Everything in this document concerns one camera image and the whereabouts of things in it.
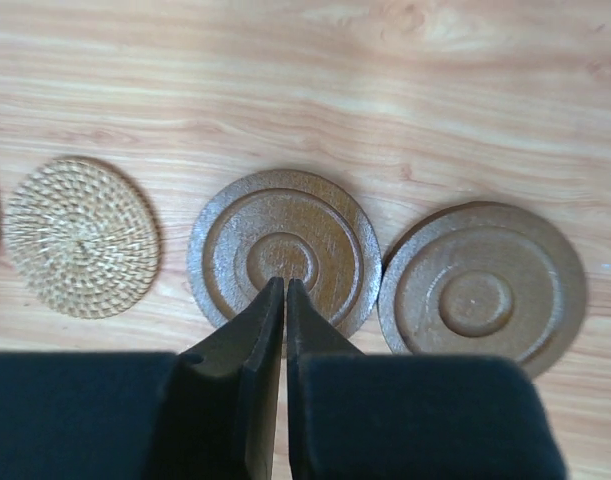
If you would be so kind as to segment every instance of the black fabric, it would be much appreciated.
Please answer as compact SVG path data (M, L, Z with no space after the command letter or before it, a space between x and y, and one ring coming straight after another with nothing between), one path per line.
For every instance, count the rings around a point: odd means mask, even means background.
M0 479L140 478L176 361L0 354Z
M303 362L315 479L563 479L531 382L496 358L312 356Z

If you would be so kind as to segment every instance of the wooden coaster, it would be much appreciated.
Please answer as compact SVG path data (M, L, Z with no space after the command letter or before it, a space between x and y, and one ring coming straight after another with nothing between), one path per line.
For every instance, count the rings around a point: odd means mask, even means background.
M242 178L203 209L187 266L196 302L220 327L274 276L303 280L319 313L352 335L378 296L381 256L365 212L338 185L274 170Z
M393 352L501 355L532 377L565 352L586 306L583 266L544 219L476 202L408 233L378 301Z
M9 203L5 235L28 287L74 317L123 312L158 269L158 231L144 199L90 159L60 159L32 174Z

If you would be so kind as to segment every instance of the woven pattern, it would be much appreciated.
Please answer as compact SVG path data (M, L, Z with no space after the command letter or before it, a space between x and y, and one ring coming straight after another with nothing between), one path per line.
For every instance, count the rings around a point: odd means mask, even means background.
M158 269L158 232L144 199L88 159L57 160L32 174L9 204L5 236L28 287L75 317L123 312Z

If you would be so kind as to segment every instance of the wood grain surface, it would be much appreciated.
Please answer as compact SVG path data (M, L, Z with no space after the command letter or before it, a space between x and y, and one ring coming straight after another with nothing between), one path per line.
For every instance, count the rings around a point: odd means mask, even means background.
M204 338L191 227L252 172L340 184L384 254L439 208L506 201L583 259L587 321L537 384L573 478L611 479L611 0L0 0L2 204L61 155L106 160L147 193L163 267L133 309L83 321L42 306L0 245L0 349ZM375 312L353 340L388 351Z

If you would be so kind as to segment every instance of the woven rattan coaster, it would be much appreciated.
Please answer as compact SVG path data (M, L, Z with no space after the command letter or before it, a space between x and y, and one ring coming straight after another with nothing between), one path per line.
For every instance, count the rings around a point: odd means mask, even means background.
M90 159L59 159L32 174L10 201L5 236L28 287L74 317L127 310L158 269L158 231L144 199Z

